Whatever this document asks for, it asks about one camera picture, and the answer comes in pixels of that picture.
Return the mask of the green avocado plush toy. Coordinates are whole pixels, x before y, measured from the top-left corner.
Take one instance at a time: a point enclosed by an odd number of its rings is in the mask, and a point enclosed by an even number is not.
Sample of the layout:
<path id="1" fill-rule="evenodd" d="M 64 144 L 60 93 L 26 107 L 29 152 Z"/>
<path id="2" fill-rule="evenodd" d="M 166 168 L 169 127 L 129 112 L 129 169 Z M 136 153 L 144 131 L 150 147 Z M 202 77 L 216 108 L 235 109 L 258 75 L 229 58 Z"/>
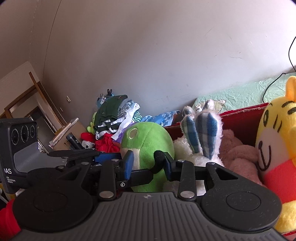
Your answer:
<path id="1" fill-rule="evenodd" d="M 129 127 L 121 140 L 122 156 L 133 151 L 133 170 L 150 169 L 154 166 L 154 152 L 163 151 L 175 157 L 173 140 L 165 128 L 157 123 L 141 122 Z"/>

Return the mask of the white plush bunny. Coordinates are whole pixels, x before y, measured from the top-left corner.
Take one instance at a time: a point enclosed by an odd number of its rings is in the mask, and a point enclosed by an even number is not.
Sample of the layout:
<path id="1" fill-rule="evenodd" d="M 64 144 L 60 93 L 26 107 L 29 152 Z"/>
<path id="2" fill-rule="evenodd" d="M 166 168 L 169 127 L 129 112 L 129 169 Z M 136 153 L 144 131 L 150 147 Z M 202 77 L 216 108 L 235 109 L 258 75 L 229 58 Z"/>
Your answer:
<path id="1" fill-rule="evenodd" d="M 210 162 L 224 166 L 218 157 L 223 130 L 222 120 L 214 111 L 214 101 L 207 101 L 199 111 L 186 106 L 182 114 L 180 128 L 183 136 L 173 141 L 173 160 L 189 161 L 196 167 L 206 167 Z"/>

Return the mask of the purple tissue pack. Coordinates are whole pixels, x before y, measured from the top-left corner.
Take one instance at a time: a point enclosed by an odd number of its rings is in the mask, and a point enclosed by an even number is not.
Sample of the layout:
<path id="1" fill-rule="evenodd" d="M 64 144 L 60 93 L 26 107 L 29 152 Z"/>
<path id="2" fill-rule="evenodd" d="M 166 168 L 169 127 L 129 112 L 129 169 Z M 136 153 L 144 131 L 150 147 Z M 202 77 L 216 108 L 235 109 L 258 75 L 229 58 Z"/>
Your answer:
<path id="1" fill-rule="evenodd" d="M 111 139 L 114 142 L 121 143 L 123 139 L 123 135 L 125 134 L 125 131 L 129 128 L 130 125 L 125 126 L 124 128 L 118 130 L 114 135 L 111 136 Z"/>

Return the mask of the red cloth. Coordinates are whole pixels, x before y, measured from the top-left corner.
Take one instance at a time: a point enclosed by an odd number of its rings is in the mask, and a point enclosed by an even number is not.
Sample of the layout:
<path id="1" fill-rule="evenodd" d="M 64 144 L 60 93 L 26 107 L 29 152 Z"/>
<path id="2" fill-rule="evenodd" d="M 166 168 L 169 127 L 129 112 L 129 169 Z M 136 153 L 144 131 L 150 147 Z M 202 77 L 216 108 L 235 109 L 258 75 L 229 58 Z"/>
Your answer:
<path id="1" fill-rule="evenodd" d="M 120 144 L 114 141 L 111 137 L 113 134 L 105 133 L 99 140 L 95 141 L 95 149 L 104 153 L 119 153 Z"/>

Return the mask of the green striped garment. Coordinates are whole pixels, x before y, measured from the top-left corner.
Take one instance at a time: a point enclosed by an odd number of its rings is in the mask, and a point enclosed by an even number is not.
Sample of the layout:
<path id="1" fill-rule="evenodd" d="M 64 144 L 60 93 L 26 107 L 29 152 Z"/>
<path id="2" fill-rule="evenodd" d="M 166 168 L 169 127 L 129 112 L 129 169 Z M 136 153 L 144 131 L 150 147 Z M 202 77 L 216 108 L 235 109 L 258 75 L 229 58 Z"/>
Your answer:
<path id="1" fill-rule="evenodd" d="M 127 95 L 117 95 L 107 99 L 99 108 L 95 116 L 95 138 L 99 140 L 106 133 L 115 134 L 124 118 L 118 117 L 118 109 Z"/>

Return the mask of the small green plush toy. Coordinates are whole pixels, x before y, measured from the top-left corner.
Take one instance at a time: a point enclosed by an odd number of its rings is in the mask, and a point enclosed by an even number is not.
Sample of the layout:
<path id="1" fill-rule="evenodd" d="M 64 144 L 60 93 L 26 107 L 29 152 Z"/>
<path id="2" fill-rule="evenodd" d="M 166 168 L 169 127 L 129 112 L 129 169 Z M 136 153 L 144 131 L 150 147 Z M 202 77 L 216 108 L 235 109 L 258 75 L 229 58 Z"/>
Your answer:
<path id="1" fill-rule="evenodd" d="M 92 121 L 90 122 L 89 126 L 87 127 L 87 131 L 88 131 L 89 133 L 94 134 L 94 135 L 95 135 L 95 129 L 94 129 L 95 116 L 96 116 L 96 112 L 93 113 Z"/>

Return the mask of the blue patterned cloth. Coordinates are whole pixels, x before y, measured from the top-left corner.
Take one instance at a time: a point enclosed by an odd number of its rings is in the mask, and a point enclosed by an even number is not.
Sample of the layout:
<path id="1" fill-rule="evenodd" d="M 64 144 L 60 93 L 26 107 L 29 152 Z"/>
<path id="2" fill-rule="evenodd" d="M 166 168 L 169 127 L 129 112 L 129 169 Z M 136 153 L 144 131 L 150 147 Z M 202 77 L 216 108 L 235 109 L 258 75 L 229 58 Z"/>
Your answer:
<path id="1" fill-rule="evenodd" d="M 139 104 L 134 102 L 132 99 L 124 100 L 120 104 L 118 108 L 118 118 L 126 118 L 127 113 L 134 107 L 136 107 L 136 111 L 134 112 L 132 117 L 133 123 L 153 122 L 165 127 L 165 126 L 171 126 L 174 123 L 179 122 L 180 119 L 182 118 L 182 114 L 179 110 L 169 111 L 169 112 L 162 113 L 155 116 L 146 115 L 142 117 L 139 111 L 140 109 Z"/>

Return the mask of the pink plush toy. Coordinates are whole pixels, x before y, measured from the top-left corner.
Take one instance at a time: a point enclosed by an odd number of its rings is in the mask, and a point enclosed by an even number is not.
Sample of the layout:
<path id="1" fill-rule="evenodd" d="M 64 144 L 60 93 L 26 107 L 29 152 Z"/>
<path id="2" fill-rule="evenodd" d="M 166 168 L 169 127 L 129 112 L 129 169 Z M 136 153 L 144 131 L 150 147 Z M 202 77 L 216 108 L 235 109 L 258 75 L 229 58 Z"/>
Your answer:
<path id="1" fill-rule="evenodd" d="M 232 130 L 223 130 L 219 152 L 225 168 L 265 187 L 259 179 L 256 167 L 258 151 L 255 147 L 244 145 Z"/>

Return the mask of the red santa plush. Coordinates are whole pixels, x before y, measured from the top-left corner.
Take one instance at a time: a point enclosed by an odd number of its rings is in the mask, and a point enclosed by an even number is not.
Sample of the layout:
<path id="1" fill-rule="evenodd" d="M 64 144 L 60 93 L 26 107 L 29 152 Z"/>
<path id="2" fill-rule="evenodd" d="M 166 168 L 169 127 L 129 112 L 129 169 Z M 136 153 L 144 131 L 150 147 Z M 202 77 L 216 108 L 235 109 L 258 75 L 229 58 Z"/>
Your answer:
<path id="1" fill-rule="evenodd" d="M 21 228 L 16 221 L 13 213 L 14 200 L 9 201 L 4 208 L 0 211 L 0 239 L 11 240 L 18 233 Z"/>

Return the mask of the red cardboard box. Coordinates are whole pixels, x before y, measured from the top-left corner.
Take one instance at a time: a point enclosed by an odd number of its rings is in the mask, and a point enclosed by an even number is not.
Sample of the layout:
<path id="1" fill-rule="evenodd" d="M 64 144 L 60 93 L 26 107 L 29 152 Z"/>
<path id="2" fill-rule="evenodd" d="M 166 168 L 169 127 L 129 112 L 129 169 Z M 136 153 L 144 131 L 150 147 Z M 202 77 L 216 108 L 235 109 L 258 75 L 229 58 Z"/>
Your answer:
<path id="1" fill-rule="evenodd" d="M 256 148 L 258 126 L 268 104 L 221 114 L 222 128 Z M 164 152 L 155 152 L 154 159 L 163 164 Z M 288 235 L 275 228 L 282 203 L 266 186 L 213 162 L 196 167 L 189 161 L 183 161 L 179 183 L 177 195 L 158 194 L 149 208 L 163 238 L 285 240 Z"/>

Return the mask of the yellow tiger plush toy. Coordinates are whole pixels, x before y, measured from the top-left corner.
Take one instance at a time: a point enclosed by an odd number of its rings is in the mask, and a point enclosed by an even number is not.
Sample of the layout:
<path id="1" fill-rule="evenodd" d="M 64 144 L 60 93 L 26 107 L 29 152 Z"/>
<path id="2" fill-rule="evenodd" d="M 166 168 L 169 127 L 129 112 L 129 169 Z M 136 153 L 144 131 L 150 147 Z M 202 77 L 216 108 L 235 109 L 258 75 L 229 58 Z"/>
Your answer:
<path id="1" fill-rule="evenodd" d="M 263 184 L 281 200 L 275 226 L 279 233 L 295 232 L 295 76 L 288 78 L 285 95 L 265 108 L 256 136 L 258 169 Z"/>

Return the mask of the cartoon bear bed sheet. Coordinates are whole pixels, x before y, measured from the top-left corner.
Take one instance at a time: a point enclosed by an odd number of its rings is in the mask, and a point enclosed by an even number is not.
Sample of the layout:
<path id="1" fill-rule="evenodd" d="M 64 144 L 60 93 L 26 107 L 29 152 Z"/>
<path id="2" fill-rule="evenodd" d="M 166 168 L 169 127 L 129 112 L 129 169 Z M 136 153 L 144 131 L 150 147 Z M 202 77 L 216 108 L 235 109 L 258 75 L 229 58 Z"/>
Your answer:
<path id="1" fill-rule="evenodd" d="M 214 100 L 215 109 L 218 113 L 270 102 L 275 98 L 284 96 L 285 84 L 291 76 L 295 76 L 295 73 L 284 74 L 280 77 L 268 78 L 200 96 L 195 100 L 192 108 L 194 110 L 202 109 L 209 99 Z"/>

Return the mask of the wooden frame furniture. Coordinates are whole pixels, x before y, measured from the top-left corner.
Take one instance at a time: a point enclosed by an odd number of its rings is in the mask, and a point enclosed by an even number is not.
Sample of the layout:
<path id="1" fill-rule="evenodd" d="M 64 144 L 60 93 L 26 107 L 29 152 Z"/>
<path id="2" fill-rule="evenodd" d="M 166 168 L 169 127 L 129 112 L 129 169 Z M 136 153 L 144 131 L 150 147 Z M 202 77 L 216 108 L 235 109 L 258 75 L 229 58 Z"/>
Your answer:
<path id="1" fill-rule="evenodd" d="M 1 78 L 1 114 L 4 113 L 4 109 L 10 103 L 34 86 L 29 73 L 32 73 L 36 82 L 40 81 L 32 65 L 28 61 Z M 50 103 L 51 101 L 51 99 L 44 101 L 40 93 L 37 90 L 34 90 L 27 100 L 13 107 L 11 115 L 14 118 L 24 117 L 38 106 L 44 116 L 50 120 L 54 129 L 59 130 L 66 126 L 67 122 L 56 109 L 55 105 Z"/>

